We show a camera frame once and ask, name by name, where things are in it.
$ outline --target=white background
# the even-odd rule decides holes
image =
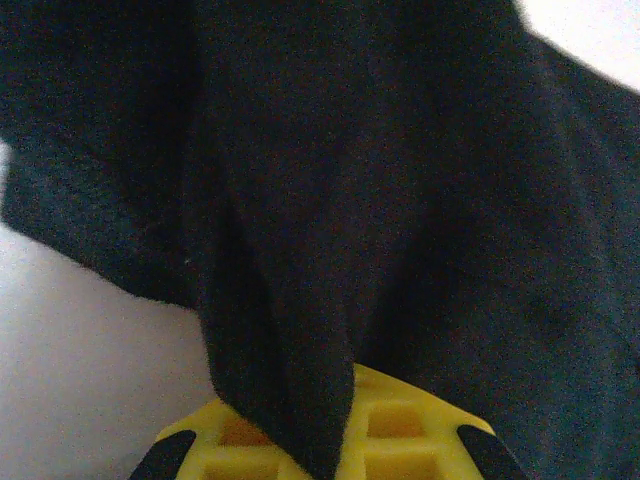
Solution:
[[[637,1],[524,6],[531,28],[640,91]],[[161,428],[212,394],[192,313],[0,225],[0,479],[127,478]]]

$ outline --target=draped cloth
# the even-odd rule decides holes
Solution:
[[[640,97],[510,2],[0,19],[3,221],[196,309],[218,394],[316,480],[356,361],[484,417],[532,478],[640,474]]]

